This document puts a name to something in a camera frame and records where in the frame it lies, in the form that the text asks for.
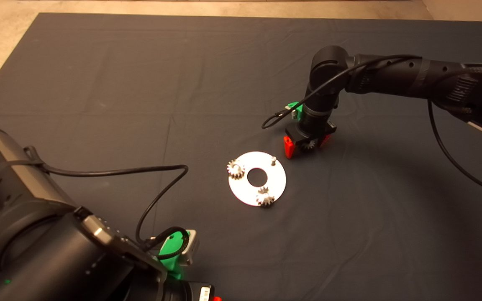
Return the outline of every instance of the hole in plate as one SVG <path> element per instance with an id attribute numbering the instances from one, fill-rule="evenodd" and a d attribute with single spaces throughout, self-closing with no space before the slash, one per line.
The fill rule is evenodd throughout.
<path id="1" fill-rule="evenodd" d="M 262 187 L 267 182 L 267 174 L 260 168 L 251 169 L 246 177 L 254 187 Z"/>

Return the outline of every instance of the white metal disc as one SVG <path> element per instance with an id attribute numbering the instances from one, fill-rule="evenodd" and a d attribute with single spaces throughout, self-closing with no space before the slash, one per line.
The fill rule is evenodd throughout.
<path id="1" fill-rule="evenodd" d="M 233 194 L 245 204 L 260 206 L 256 200 L 258 191 L 262 187 L 268 188 L 268 194 L 275 198 L 275 201 L 282 195 L 285 189 L 285 171 L 278 160 L 264 152 L 249 152 L 239 156 L 236 161 L 245 167 L 245 173 L 240 179 L 228 177 L 230 189 Z M 249 183 L 248 173 L 259 168 L 267 175 L 267 181 L 263 186 L 256 187 Z"/>

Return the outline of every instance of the floor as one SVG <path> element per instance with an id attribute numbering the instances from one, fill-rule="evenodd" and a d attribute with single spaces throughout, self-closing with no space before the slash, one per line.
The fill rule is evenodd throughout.
<path id="1" fill-rule="evenodd" d="M 482 21 L 482 0 L 332 2 L 0 0 L 0 67 L 39 12 Z"/>

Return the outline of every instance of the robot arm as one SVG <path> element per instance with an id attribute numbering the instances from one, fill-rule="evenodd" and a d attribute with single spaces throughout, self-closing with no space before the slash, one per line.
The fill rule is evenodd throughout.
<path id="1" fill-rule="evenodd" d="M 171 277 L 75 205 L 36 160 L 0 130 L 0 301 L 213 300 L 213 286 Z"/>
<path id="2" fill-rule="evenodd" d="M 292 147 L 320 146 L 336 131 L 330 122 L 337 108 L 338 95 L 383 93 L 428 99 L 438 107 L 482 130 L 482 64 L 430 61 L 421 57 L 385 59 L 375 55 L 349 56 L 339 46 L 327 46 L 313 57 L 306 95 L 314 93 L 302 107 L 297 123 L 286 127 L 287 156 Z M 355 68 L 367 61 L 375 61 Z M 327 82 L 340 72 L 354 69 L 346 76 Z"/>

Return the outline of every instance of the black cable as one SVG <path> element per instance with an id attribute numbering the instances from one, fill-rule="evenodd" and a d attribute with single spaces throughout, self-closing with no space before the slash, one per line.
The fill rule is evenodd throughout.
<path id="1" fill-rule="evenodd" d="M 159 192 L 159 194 L 154 198 L 154 200 L 148 205 L 148 207 L 142 213 L 139 219 L 139 222 L 137 223 L 137 227 L 135 229 L 135 239 L 137 240 L 137 242 L 139 243 L 144 242 L 144 240 L 140 237 L 140 230 L 142 228 L 142 223 L 144 222 L 144 219 L 146 218 L 150 210 L 154 207 L 155 203 L 157 203 L 157 201 L 163 196 L 163 194 L 165 194 L 170 189 L 170 187 L 174 186 L 174 184 L 176 184 L 189 171 L 189 167 L 187 165 L 180 165 L 180 167 L 176 169 L 183 169 L 183 171 L 174 180 L 172 180 L 165 188 L 163 188 L 161 192 Z"/>
<path id="2" fill-rule="evenodd" d="M 187 230 L 183 229 L 182 227 L 169 227 L 169 229 L 161 232 L 159 235 L 157 235 L 155 238 L 151 240 L 146 240 L 143 244 L 142 250 L 147 252 L 151 250 L 153 247 L 157 246 L 158 244 L 164 242 L 167 240 L 172 234 L 180 232 L 182 234 L 182 245 L 178 248 L 178 250 L 168 253 L 168 254 L 162 254 L 162 255 L 156 255 L 157 259 L 168 259 L 172 258 L 176 255 L 180 255 L 185 248 L 187 248 L 187 245 L 189 244 L 189 234 L 187 233 Z"/>
<path id="3" fill-rule="evenodd" d="M 432 101 L 427 100 L 427 109 L 429 112 L 429 120 L 431 121 L 431 127 L 433 129 L 434 133 L 434 138 L 436 138 L 436 142 L 438 143 L 438 146 L 440 146 L 440 149 L 442 149 L 442 152 L 446 156 L 446 158 L 453 164 L 453 166 L 457 167 L 457 169 L 463 173 L 465 176 L 467 176 L 468 179 L 471 179 L 471 181 L 474 181 L 478 185 L 482 187 L 482 181 L 468 173 L 462 166 L 460 166 L 457 161 L 449 154 L 447 151 L 447 148 L 444 146 L 444 143 L 442 142 L 442 139 L 440 138 L 440 134 L 438 133 L 438 129 L 436 128 L 436 122 L 434 121 L 434 114 L 433 114 L 433 104 Z"/>
<path id="4" fill-rule="evenodd" d="M 267 128 L 270 128 L 271 126 L 274 126 L 275 124 L 277 124 L 280 120 L 284 119 L 287 115 L 291 114 L 293 112 L 293 110 L 296 110 L 298 107 L 300 107 L 301 105 L 303 105 L 308 99 L 310 99 L 310 97 L 313 97 L 313 95 L 315 95 L 317 92 L 319 92 L 321 89 L 325 88 L 329 83 L 335 81 L 335 80 L 338 80 L 339 78 L 347 75 L 349 72 L 351 71 L 354 71 L 356 69 L 359 69 L 361 67 L 364 67 L 364 66 L 367 66 L 367 65 L 371 65 L 371 64 L 374 64 L 374 63 L 379 63 L 379 61 L 386 61 L 388 59 L 420 59 L 421 57 L 420 56 L 417 56 L 417 55 L 388 55 L 388 56 L 384 56 L 384 57 L 379 57 L 378 59 L 371 59 L 369 61 L 364 61 L 363 63 L 359 63 L 358 65 L 354 65 L 353 67 L 350 67 L 348 69 L 345 69 L 344 71 L 340 72 L 339 74 L 336 74 L 335 76 L 333 76 L 333 78 L 327 80 L 326 82 L 324 82 L 323 84 L 321 84 L 319 87 L 317 87 L 314 91 L 312 91 L 312 93 L 306 95 L 306 97 L 304 97 L 304 99 L 302 99 L 301 101 L 299 101 L 296 105 L 294 105 L 292 108 L 289 108 L 289 110 L 283 110 L 283 111 L 280 111 L 280 112 L 276 112 L 275 114 L 273 114 L 272 116 L 270 116 L 269 118 L 267 118 L 264 123 L 262 124 L 262 129 L 267 129 Z M 273 118 L 276 118 L 276 120 L 274 120 L 271 124 L 267 124 L 269 121 L 271 121 Z"/>
<path id="5" fill-rule="evenodd" d="M 174 186 L 182 177 L 184 177 L 187 172 L 189 171 L 189 167 L 187 165 L 179 164 L 179 165 L 165 165 L 165 166 L 146 166 L 146 167 L 137 167 L 137 168 L 128 168 L 128 169 L 115 169 L 115 170 L 105 170 L 105 171 L 70 171 L 55 168 L 43 162 L 36 149 L 33 146 L 27 146 L 25 151 L 29 153 L 29 156 L 32 160 L 38 160 L 42 162 L 38 166 L 42 168 L 47 173 L 53 173 L 55 175 L 60 176 L 67 176 L 67 177 L 109 177 L 109 176 L 120 176 L 120 175 L 130 175 L 133 173 L 150 173 L 153 171 L 167 171 L 167 170 L 183 170 L 174 180 L 172 180 L 159 194 L 154 198 L 154 200 L 148 205 L 148 207 L 142 213 L 139 222 L 137 223 L 137 227 L 135 230 L 135 239 L 140 244 L 144 244 L 145 240 L 140 237 L 140 231 L 142 228 L 142 223 L 144 222 L 146 216 L 149 214 L 150 210 L 154 207 L 157 201 L 165 194 L 170 187 Z"/>

